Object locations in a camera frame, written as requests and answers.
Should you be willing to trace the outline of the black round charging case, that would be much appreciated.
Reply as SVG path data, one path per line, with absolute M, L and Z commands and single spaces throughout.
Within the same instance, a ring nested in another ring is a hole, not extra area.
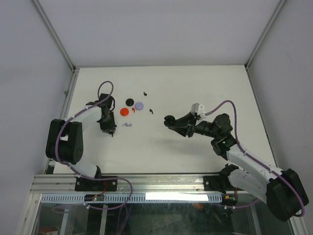
M 167 116 L 164 118 L 164 125 L 169 128 L 170 126 L 173 126 L 173 125 L 175 124 L 175 121 L 176 121 L 176 119 L 175 119 L 174 116 L 172 116 L 172 115 L 167 115 Z

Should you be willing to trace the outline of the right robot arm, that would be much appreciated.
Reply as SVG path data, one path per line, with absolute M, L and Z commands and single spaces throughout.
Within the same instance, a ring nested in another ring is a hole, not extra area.
M 213 151 L 231 163 L 219 172 L 223 189 L 235 187 L 247 191 L 283 222 L 303 215 L 309 199 L 298 174 L 292 169 L 271 166 L 245 150 L 231 134 L 229 115 L 218 115 L 212 122 L 200 120 L 192 112 L 179 119 L 168 115 L 164 125 L 183 137 L 199 134 L 212 138 Z

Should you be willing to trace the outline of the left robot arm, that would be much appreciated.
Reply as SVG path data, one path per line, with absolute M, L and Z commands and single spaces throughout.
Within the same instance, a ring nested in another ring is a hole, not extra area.
M 92 124 L 113 136 L 115 99 L 109 94 L 100 94 L 98 100 L 89 102 L 78 114 L 66 119 L 54 119 L 50 123 L 45 154 L 74 173 L 86 178 L 85 184 L 92 190 L 102 186 L 101 169 L 84 156 L 83 132 Z

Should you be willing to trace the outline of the orange round charging case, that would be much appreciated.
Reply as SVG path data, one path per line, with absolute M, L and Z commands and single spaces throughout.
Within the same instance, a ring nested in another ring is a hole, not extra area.
M 127 116 L 128 114 L 129 114 L 129 109 L 128 108 L 122 108 L 121 110 L 120 110 L 120 114 L 122 115 L 122 116 Z

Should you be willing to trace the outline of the lilac round charging case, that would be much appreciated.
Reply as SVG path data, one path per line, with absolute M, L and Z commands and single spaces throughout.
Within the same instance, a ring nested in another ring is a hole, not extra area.
M 136 110 L 140 111 L 144 108 L 144 104 L 142 102 L 137 102 L 134 107 Z

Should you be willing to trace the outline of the aluminium mounting rail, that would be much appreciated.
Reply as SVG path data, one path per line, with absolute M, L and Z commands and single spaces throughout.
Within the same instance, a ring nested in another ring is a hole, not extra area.
M 177 193 L 219 193 L 211 187 L 217 173 L 200 174 L 113 174 L 116 181 L 96 188 L 94 181 L 90 186 L 81 185 L 81 180 L 74 174 L 37 174 L 31 186 L 31 193 L 79 193 L 101 192 L 105 187 L 109 193 L 177 192 Z

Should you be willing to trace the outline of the left black base bracket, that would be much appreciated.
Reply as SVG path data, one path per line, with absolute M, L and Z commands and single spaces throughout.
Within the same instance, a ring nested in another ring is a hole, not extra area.
M 102 176 L 101 181 L 89 180 L 76 176 L 75 191 L 79 192 L 115 192 L 117 190 L 116 176 Z

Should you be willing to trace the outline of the black base bracket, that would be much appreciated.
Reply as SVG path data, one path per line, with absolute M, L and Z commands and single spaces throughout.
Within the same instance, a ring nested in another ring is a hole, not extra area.
M 204 191 L 223 192 L 222 179 L 218 175 L 203 176 Z
M 101 181 L 89 180 L 76 176 L 75 191 L 79 192 L 115 192 L 117 190 L 116 176 L 102 176 Z

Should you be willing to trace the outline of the right black base bracket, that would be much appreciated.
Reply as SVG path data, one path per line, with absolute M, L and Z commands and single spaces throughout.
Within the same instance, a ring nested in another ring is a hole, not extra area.
M 204 191 L 223 192 L 222 179 L 218 175 L 203 176 Z

